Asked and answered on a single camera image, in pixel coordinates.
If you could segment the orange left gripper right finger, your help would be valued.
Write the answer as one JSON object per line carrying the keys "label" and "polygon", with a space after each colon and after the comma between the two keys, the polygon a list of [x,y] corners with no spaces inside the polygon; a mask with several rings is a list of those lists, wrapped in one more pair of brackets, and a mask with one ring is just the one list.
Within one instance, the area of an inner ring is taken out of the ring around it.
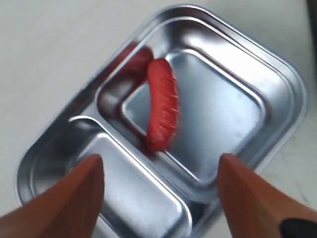
{"label": "orange left gripper right finger", "polygon": [[281,192],[232,154],[222,154],[218,193],[234,238],[315,238],[317,212]]}

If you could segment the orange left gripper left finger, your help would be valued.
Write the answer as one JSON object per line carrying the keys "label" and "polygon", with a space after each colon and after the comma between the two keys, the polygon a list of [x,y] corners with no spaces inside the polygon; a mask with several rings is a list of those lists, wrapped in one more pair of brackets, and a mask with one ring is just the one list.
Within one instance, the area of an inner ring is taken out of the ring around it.
{"label": "orange left gripper left finger", "polygon": [[86,157],[63,179],[0,218],[2,238],[90,238],[104,199],[98,154]]}

